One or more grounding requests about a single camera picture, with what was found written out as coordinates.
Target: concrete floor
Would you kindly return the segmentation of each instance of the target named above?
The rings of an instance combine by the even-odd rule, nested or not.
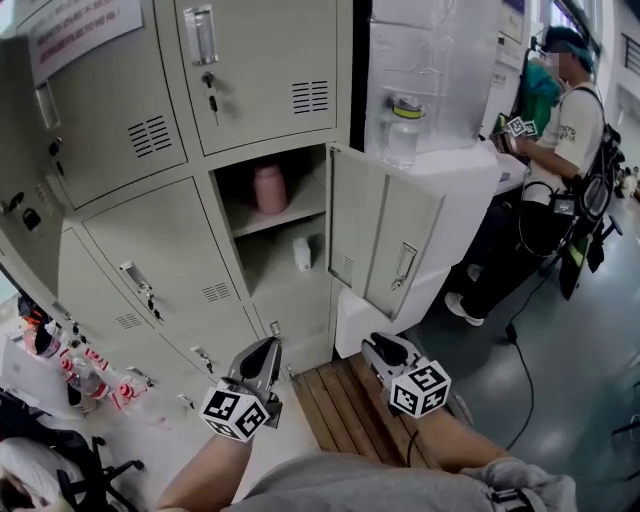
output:
[[[605,262],[588,269],[570,301],[557,271],[516,320],[535,386],[535,410],[512,453],[577,482],[581,511],[623,510],[640,494],[640,443],[611,430],[640,413],[640,204],[612,204],[624,236],[613,233]],[[419,340],[454,379],[477,430],[506,446],[523,425],[530,398],[515,347],[504,328],[540,282],[532,276],[480,328],[454,317],[440,297],[409,338]]]

